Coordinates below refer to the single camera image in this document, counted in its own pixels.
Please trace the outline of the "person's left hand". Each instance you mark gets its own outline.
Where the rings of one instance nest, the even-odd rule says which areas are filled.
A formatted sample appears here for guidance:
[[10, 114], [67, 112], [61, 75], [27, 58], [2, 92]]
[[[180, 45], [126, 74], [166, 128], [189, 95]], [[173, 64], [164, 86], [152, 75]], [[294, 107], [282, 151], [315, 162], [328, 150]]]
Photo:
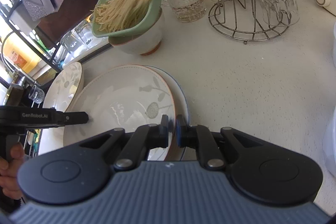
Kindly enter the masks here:
[[21, 143], [12, 146], [10, 150], [11, 162], [1, 158], [1, 188], [5, 196], [19, 200], [23, 197], [22, 191], [17, 182], [17, 174], [21, 165], [24, 163], [25, 153]]

